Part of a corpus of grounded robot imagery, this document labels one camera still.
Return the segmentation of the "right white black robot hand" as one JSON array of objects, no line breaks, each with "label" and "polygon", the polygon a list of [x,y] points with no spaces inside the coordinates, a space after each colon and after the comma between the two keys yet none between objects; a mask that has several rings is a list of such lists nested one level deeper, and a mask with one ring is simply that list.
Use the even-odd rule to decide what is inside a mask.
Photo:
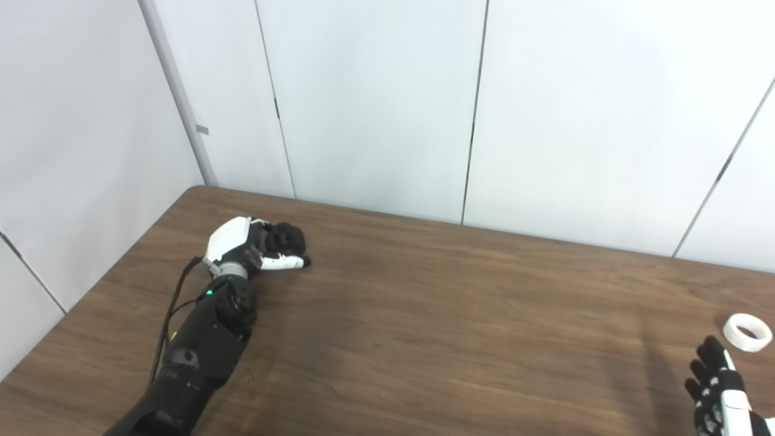
[{"label": "right white black robot hand", "polygon": [[696,348],[684,388],[694,403],[697,435],[773,435],[774,420],[753,411],[744,378],[714,335]]}]

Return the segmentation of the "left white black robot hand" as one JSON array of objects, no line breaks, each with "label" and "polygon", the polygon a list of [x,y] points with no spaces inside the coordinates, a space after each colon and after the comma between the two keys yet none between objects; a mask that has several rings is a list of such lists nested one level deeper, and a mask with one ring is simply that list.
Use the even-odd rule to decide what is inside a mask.
[{"label": "left white black robot hand", "polygon": [[202,263],[212,279],[250,279],[261,271],[308,268],[312,259],[306,254],[305,235],[299,227],[236,216],[210,235]]}]

